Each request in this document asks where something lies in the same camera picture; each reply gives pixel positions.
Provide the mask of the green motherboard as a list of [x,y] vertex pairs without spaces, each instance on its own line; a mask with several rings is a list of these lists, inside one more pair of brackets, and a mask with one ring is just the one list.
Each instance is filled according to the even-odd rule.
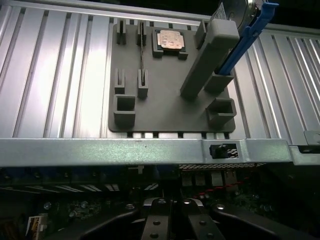
[[182,213],[182,201],[195,199],[206,210],[226,203],[289,228],[320,238],[320,199],[306,184],[290,186],[268,169],[240,171],[179,171],[166,177],[95,172],[93,177],[67,174],[65,179],[37,176],[0,177],[0,240],[27,240],[28,218],[47,216],[39,240],[73,222],[104,213],[121,203],[140,208],[151,198],[172,201],[169,240],[195,240]]

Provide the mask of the open black PC case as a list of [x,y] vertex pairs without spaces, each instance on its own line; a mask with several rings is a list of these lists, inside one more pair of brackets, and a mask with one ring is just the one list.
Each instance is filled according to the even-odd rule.
[[164,178],[175,172],[254,171],[267,169],[292,187],[306,184],[320,199],[320,140],[290,144],[278,139],[230,139],[211,134],[176,138],[0,138],[0,177],[94,173]]

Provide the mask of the white motherboard connector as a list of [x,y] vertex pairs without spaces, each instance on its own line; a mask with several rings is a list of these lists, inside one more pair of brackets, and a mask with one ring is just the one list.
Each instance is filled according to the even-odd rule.
[[28,218],[25,237],[27,240],[39,240],[47,228],[47,216],[37,215]]

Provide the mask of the grey plastic parts rack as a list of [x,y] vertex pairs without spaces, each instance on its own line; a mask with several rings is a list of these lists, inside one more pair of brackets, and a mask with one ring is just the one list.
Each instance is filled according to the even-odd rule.
[[[160,30],[182,33],[182,50],[157,44]],[[237,110],[216,73],[239,40],[235,22],[196,31],[119,21],[112,29],[108,127],[112,132],[231,133]]]

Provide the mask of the hard disk in blue carrier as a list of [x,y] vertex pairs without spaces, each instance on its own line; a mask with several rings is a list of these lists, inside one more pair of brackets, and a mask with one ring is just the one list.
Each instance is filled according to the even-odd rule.
[[220,0],[219,7],[211,18],[235,22],[240,39],[216,69],[217,74],[226,76],[231,73],[273,19],[278,6],[278,3],[271,0]]

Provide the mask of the silver CPU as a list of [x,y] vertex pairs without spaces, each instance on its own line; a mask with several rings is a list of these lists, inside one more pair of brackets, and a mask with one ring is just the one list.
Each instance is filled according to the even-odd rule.
[[173,30],[160,30],[156,33],[157,45],[166,50],[182,50],[185,47],[182,33]]

